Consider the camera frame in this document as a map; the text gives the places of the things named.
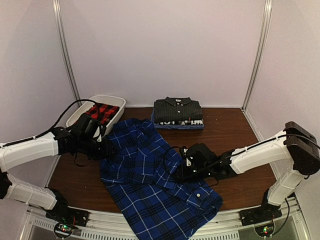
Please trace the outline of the blue plaid long sleeve shirt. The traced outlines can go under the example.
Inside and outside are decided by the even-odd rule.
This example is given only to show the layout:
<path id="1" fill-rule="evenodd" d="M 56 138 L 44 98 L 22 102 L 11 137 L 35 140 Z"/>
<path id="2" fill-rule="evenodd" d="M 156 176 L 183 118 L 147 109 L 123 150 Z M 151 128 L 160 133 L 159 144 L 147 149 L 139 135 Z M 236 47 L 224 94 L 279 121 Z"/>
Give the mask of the blue plaid long sleeve shirt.
<path id="1" fill-rule="evenodd" d="M 173 172 L 182 157 L 148 120 L 130 118 L 113 126 L 107 139 L 117 153 L 100 161 L 100 179 L 121 212 L 137 201 L 143 208 L 159 196 L 166 208 L 223 205 L 222 197 L 205 181 L 178 183 Z"/>

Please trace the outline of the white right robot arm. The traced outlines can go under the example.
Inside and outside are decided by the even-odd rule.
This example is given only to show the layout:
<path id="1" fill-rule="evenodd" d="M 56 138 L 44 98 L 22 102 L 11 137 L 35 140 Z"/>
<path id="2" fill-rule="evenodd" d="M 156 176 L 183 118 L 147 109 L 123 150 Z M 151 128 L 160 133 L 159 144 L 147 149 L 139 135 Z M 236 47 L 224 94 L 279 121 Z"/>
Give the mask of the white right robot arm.
<path id="1" fill-rule="evenodd" d="M 183 183 L 206 178 L 220 181 L 269 163 L 288 160 L 287 170 L 265 191 L 262 204 L 256 210 L 258 219 L 266 221 L 279 210 L 302 180 L 320 170 L 319 150 L 316 138 L 290 121 L 274 136 L 220 156 L 203 143 L 194 144 L 181 151 L 186 162 L 175 170 L 173 177 Z"/>

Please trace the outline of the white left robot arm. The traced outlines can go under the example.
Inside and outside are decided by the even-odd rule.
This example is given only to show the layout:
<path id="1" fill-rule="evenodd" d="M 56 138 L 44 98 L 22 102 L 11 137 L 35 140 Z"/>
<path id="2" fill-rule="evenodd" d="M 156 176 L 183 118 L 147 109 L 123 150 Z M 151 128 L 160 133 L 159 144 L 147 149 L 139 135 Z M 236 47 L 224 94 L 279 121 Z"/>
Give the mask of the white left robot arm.
<path id="1" fill-rule="evenodd" d="M 101 135 L 74 133 L 63 127 L 55 127 L 40 137 L 30 137 L 0 146 L 0 197 L 13 199 L 51 210 L 61 222 L 72 218 L 72 211 L 64 205 L 58 193 L 19 180 L 9 170 L 22 164 L 45 157 L 69 153 L 73 156 L 84 154 L 89 160 L 101 160 L 115 154 L 110 140 Z"/>

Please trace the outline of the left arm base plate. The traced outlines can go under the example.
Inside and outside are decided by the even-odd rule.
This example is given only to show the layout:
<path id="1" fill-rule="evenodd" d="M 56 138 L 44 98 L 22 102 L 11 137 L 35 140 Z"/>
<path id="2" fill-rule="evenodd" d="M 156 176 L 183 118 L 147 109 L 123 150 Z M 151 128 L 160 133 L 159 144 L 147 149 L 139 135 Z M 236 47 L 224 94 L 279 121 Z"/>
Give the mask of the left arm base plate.
<path id="1" fill-rule="evenodd" d="M 46 217 L 68 226 L 86 227 L 89 212 L 86 210 L 69 207 L 65 202 L 57 202 L 53 209 L 44 209 Z"/>

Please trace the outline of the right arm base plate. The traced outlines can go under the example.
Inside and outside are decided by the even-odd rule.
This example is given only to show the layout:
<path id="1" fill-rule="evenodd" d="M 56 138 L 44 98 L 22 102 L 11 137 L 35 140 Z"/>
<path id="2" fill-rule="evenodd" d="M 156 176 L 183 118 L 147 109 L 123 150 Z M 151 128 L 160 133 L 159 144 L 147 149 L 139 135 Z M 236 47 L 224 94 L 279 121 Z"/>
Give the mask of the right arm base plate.
<path id="1" fill-rule="evenodd" d="M 256 225 L 282 216 L 279 209 L 270 210 L 260 207 L 241 210 L 239 212 L 242 226 Z"/>

